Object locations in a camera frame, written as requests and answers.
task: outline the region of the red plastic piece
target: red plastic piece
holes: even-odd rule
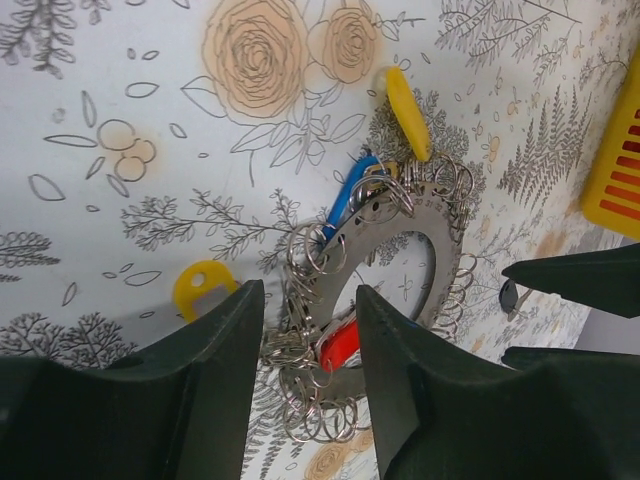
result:
[[[326,372],[331,373],[342,367],[359,348],[358,323],[354,320],[346,327],[338,330],[323,345],[320,354],[320,365]]]

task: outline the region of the blue plastic piece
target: blue plastic piece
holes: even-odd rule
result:
[[[342,215],[349,204],[349,197],[351,196],[351,190],[353,190],[353,186],[356,184],[358,180],[362,178],[364,175],[364,171],[372,165],[376,165],[378,159],[373,155],[367,155],[366,157],[358,160],[349,175],[347,176],[347,180],[344,182],[340,193],[338,194],[338,198],[336,202],[333,204],[333,208],[331,208],[331,212],[329,212],[329,217],[327,218],[327,222],[330,225],[333,225],[335,228],[324,227],[322,229],[322,233],[327,239],[327,242],[333,238],[333,236],[338,231],[338,227],[340,226],[340,219],[342,219]]]

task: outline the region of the floral tablecloth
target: floral tablecloth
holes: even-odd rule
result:
[[[363,144],[409,155],[376,85],[393,64],[475,175],[458,344],[572,346],[587,309],[520,292],[507,322],[500,271],[618,245],[577,198],[639,25],[636,0],[2,2],[0,353],[104,367],[184,324],[173,282],[207,258],[263,278],[276,325],[291,231],[324,218]],[[364,281],[411,311],[429,261],[394,237],[343,300]],[[281,408],[261,370],[245,478],[377,478],[371,431],[297,445]]]

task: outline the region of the yellow plastic basket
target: yellow plastic basket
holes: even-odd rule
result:
[[[640,48],[582,192],[591,222],[640,240]]]

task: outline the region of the yellow key tag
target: yellow key tag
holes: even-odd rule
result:
[[[391,109],[409,140],[416,159],[419,162],[427,162],[431,157],[429,128],[422,118],[404,73],[398,67],[387,70],[387,95]]]
[[[214,288],[224,286],[229,294],[238,289],[231,271],[215,260],[194,263],[180,274],[173,286],[173,303],[187,323],[198,318],[194,303]]]

